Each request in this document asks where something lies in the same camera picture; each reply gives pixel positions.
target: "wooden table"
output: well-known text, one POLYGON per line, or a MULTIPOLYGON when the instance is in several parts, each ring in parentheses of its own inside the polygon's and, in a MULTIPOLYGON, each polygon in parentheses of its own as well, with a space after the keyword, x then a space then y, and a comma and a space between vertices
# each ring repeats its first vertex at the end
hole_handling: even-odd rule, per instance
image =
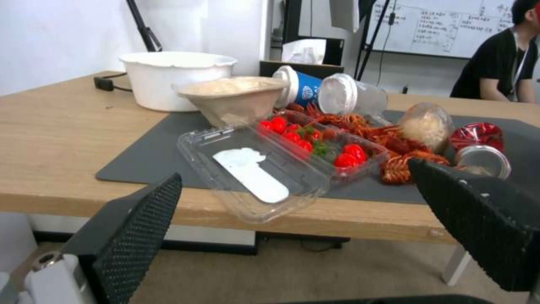
MULTIPOLYGON (((535 105, 393 95, 390 108, 419 102, 452 114, 516 118, 540 127, 535 105)), ((82 77, 0 97, 0 211, 86 216, 139 184, 102 182, 95 173, 167 113, 135 104, 133 94, 94 88, 82 77)), ((230 215, 209 190, 184 189, 174 224, 420 242, 454 242, 421 204, 318 199, 262 225, 230 215)))

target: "black t-shirt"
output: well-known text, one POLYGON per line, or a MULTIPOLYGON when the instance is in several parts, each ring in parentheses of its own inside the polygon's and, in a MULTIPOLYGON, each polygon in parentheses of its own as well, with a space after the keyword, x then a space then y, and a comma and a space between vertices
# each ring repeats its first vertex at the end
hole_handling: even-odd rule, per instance
MULTIPOLYGON (((510 29, 491 36, 467 63, 450 97, 480 99, 480 78, 498 79, 498 90, 504 96, 508 96, 512 91, 512 77, 524 55, 525 52, 522 50, 516 52, 516 40, 510 29), (516 69, 512 71, 516 55, 518 56, 516 69)), ((518 81, 532 78, 537 57, 538 48, 536 43, 531 41, 518 81)))

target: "white bowl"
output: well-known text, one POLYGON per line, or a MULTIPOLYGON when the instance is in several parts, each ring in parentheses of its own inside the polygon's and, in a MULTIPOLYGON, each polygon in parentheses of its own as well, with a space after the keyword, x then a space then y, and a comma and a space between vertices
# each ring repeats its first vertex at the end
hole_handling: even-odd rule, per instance
POLYGON ((120 56, 138 104, 159 111, 196 111, 176 87, 230 77, 235 58, 194 52, 141 52, 120 56))
POLYGON ((178 95, 189 98, 211 125, 245 125, 268 117, 289 82, 268 77, 235 77, 189 85, 178 95))

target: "clear plastic container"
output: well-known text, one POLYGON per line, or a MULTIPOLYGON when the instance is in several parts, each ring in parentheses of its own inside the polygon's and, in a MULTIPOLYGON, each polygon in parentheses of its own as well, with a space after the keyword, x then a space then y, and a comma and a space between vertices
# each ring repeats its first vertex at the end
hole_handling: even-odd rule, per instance
MULTIPOLYGON (((379 166, 389 159, 388 150, 385 147, 359 136, 340 131, 338 128, 332 125, 313 123, 313 118, 302 113, 284 110, 276 113, 274 116, 283 116, 288 122, 287 126, 296 123, 302 127, 308 125, 320 131, 323 134, 323 137, 325 137, 324 141, 331 146, 331 151, 335 152, 335 154, 342 152, 342 148, 347 144, 353 143, 362 147, 362 149, 368 155, 368 160, 354 169, 336 168, 333 163, 333 155, 330 157, 317 157, 312 155, 309 158, 310 164, 322 171, 325 175, 329 176, 334 184, 352 182, 360 177, 366 176, 373 169, 378 172, 379 166)), ((282 142, 282 144, 286 145, 289 150, 293 149, 295 146, 295 144, 292 142, 282 140, 278 134, 271 134, 270 137, 274 141, 282 142)))
POLYGON ((325 194, 334 182, 347 183, 367 175, 371 169, 388 159, 385 148, 363 138, 339 131, 334 127, 313 123, 308 116, 282 111, 289 123, 310 124, 322 133, 333 134, 328 143, 337 149, 349 143, 362 146, 369 159, 354 170, 337 169, 329 161, 318 156, 299 151, 298 146, 271 131, 264 131, 258 124, 243 127, 224 127, 205 131, 185 133, 178 138, 177 147, 201 179, 213 193, 236 216, 248 223, 265 223, 278 216, 305 208, 315 199, 325 194), (258 162, 256 174, 248 176, 249 181, 239 181, 234 171, 226 169, 216 158, 217 153, 232 149, 250 148, 264 156, 258 162), (253 191, 253 180, 263 180, 266 173, 279 181, 288 190, 284 199, 267 202, 253 191))

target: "whiteboard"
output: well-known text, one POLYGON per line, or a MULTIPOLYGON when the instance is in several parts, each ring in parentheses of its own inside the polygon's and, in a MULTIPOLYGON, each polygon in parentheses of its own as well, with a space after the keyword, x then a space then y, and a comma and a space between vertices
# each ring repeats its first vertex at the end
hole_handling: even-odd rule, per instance
MULTIPOLYGON (((396 18, 385 51, 471 58, 486 39, 513 26, 513 0, 391 0, 374 50, 383 49, 396 1, 396 18)), ((373 6, 368 43, 383 6, 384 0, 373 6)))

